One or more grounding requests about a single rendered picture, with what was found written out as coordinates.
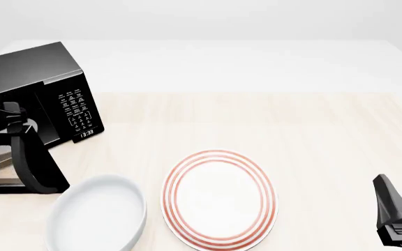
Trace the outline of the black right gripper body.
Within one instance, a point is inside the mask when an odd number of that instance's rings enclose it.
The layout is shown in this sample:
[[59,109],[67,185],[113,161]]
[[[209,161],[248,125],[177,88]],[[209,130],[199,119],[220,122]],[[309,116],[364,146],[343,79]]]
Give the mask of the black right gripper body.
[[402,224],[381,224],[377,223],[377,233],[384,246],[395,246],[402,248]]

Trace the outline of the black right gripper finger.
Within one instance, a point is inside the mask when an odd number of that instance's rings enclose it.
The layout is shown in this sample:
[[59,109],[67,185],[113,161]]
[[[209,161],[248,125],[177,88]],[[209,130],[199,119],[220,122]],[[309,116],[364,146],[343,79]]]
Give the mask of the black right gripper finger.
[[385,225],[402,225],[402,196],[397,192],[392,182],[384,174],[373,179],[377,200],[377,228]]

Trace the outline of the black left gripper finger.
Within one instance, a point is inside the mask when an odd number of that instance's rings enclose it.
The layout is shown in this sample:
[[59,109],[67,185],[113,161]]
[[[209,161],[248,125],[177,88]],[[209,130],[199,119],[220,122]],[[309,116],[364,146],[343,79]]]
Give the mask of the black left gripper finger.
[[27,121],[27,111],[17,102],[4,102],[3,108],[7,121]]

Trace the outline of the black curved door handle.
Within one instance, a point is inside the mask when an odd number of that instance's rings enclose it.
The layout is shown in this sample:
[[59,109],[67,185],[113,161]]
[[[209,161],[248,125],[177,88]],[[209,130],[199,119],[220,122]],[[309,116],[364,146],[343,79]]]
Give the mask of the black curved door handle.
[[15,173],[29,192],[36,194],[55,194],[56,188],[48,188],[42,185],[29,169],[27,162],[25,145],[20,136],[11,137],[11,146],[13,148],[12,160]]

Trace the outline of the black microwave oven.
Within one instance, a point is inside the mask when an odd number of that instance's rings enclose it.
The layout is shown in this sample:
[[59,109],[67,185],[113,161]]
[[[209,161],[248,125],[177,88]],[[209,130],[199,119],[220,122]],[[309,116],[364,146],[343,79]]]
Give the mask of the black microwave oven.
[[85,74],[60,42],[0,55],[0,110],[4,102],[26,110],[48,148],[104,131]]

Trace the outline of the black microwave door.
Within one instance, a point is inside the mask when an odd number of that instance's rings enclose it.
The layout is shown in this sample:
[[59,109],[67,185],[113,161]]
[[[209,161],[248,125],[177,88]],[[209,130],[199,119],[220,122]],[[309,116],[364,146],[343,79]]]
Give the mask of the black microwave door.
[[[58,192],[55,194],[65,192],[70,185],[48,150],[42,144],[24,142],[24,145],[29,169],[37,181],[48,188],[56,188]],[[0,179],[0,194],[36,193],[29,192],[18,177],[17,179]]]

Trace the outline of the white deep bowl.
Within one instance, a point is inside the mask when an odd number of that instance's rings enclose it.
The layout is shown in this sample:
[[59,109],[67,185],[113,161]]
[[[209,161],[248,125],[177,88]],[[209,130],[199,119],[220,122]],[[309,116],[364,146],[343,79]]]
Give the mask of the white deep bowl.
[[45,227],[47,251],[132,251],[147,221],[138,185],[100,175],[72,185],[55,201]]

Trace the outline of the white plate with red rings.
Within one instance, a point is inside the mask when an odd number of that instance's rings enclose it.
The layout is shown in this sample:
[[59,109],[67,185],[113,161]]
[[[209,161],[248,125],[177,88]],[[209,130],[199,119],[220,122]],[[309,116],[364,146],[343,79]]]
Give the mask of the white plate with red rings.
[[265,171],[228,150],[184,158],[170,170],[161,190],[165,223],[197,251],[249,251],[272,230],[278,207]]

